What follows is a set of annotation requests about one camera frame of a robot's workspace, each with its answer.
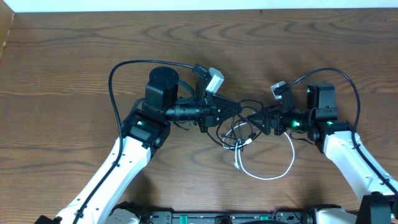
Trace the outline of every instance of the white background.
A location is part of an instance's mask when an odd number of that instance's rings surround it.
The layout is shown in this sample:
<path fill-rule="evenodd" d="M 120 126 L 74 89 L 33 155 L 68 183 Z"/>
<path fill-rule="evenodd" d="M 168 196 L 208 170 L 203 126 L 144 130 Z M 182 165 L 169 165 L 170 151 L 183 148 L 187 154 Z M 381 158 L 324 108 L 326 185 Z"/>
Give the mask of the white background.
<path fill-rule="evenodd" d="M 14 12 L 398 7 L 397 0 L 4 0 Z"/>

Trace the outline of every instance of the wooden table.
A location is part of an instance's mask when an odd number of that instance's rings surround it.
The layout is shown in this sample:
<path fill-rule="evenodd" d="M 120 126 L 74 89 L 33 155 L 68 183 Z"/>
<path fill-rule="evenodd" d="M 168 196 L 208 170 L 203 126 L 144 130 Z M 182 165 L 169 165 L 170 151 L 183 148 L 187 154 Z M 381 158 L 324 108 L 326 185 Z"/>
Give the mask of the wooden table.
<path fill-rule="evenodd" d="M 109 72 L 137 58 L 215 67 L 226 79 L 220 94 L 266 104 L 274 102 L 269 87 L 276 82 L 321 67 L 342 69 L 361 95 L 363 142 L 398 178 L 397 9 L 17 14 L 0 67 L 0 223 L 52 217 L 82 190 L 118 136 Z M 144 96 L 154 67 L 128 65 L 115 74 L 122 118 Z M 195 84 L 189 70 L 176 70 Z M 340 119 L 353 122 L 356 101 L 347 81 L 330 72 L 305 80 L 294 90 L 301 105 L 310 80 L 333 82 Z M 176 211 L 359 208 L 333 163 L 314 146 L 295 141 L 295 147 L 289 174 L 261 181 L 235 169 L 233 153 L 197 127 L 173 126 L 121 200 Z M 263 135 L 244 157 L 251 172 L 276 175 L 291 150 L 285 137 Z"/>

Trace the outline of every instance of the led light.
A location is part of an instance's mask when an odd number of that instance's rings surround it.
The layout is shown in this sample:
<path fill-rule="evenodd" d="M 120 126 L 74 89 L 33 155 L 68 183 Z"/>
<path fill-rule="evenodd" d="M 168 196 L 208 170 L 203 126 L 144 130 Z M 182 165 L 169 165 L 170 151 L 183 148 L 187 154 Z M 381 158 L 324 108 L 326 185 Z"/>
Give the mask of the led light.
<path fill-rule="evenodd" d="M 298 127 L 298 126 L 300 126 L 300 123 L 297 121 L 293 121 L 293 127 Z"/>

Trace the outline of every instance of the wooden edge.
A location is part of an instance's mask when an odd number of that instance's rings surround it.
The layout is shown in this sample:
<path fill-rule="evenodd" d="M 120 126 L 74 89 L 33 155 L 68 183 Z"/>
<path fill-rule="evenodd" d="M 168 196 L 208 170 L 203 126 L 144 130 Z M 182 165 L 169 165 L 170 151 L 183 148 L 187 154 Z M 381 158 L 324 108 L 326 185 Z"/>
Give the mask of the wooden edge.
<path fill-rule="evenodd" d="M 15 13 L 8 5 L 3 0 L 0 0 L 0 60 L 6 46 L 14 15 Z"/>

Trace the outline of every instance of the green tape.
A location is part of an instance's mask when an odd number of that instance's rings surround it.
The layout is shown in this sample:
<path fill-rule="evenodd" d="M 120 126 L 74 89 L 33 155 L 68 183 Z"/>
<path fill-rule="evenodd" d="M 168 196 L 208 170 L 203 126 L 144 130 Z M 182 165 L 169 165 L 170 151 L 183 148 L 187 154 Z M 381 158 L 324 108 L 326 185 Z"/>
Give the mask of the green tape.
<path fill-rule="evenodd" d="M 188 215 L 180 216 L 180 224 L 188 224 Z"/>

